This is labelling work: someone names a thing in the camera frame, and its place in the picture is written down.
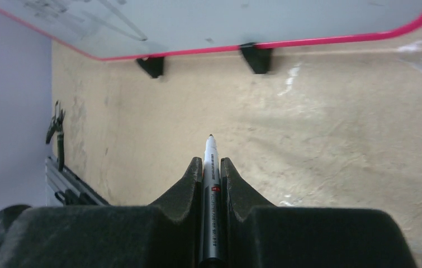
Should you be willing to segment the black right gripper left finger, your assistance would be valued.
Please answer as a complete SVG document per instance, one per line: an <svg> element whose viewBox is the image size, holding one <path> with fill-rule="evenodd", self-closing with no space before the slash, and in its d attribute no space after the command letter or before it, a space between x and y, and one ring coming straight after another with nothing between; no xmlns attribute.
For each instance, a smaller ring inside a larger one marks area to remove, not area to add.
<svg viewBox="0 0 422 268"><path fill-rule="evenodd" d="M25 210L0 247L0 267L196 267L202 160L145 206Z"/></svg>

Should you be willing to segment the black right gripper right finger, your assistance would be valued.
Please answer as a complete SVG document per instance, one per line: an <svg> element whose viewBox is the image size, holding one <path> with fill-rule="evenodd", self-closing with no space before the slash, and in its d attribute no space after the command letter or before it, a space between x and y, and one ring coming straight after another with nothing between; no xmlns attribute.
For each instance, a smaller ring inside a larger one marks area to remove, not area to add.
<svg viewBox="0 0 422 268"><path fill-rule="evenodd" d="M230 267L416 267L398 224L366 208L278 207L221 160Z"/></svg>

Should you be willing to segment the black white marker pen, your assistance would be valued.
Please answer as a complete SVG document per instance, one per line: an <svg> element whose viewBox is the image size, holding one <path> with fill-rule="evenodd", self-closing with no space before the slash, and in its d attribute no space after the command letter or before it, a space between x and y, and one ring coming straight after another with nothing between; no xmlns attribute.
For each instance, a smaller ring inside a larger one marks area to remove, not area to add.
<svg viewBox="0 0 422 268"><path fill-rule="evenodd" d="M222 211L222 186L217 143L213 135L206 140L201 191L199 267L225 267L226 249Z"/></svg>

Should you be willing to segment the pink-framed whiteboard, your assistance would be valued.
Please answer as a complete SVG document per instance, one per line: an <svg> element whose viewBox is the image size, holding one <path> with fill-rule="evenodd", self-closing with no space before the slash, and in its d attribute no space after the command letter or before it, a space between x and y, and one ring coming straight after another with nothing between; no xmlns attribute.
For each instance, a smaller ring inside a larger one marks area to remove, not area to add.
<svg viewBox="0 0 422 268"><path fill-rule="evenodd" d="M383 40L422 27L422 1L0 1L0 13L103 61Z"/></svg>

